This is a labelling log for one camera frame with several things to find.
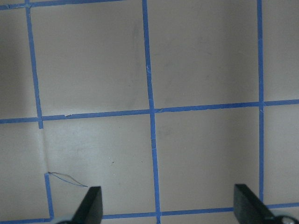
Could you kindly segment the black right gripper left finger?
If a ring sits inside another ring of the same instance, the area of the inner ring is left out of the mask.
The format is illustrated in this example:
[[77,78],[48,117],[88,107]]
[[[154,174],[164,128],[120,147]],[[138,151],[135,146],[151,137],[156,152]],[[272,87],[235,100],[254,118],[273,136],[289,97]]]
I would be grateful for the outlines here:
[[101,186],[90,187],[77,211],[72,217],[73,224],[100,224],[103,218]]

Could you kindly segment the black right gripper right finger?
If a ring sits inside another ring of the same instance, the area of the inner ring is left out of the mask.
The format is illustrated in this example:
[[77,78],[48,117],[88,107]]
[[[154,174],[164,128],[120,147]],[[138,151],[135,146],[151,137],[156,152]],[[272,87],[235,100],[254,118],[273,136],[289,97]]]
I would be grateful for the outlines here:
[[273,213],[246,184],[234,185],[234,215],[240,224],[275,224]]

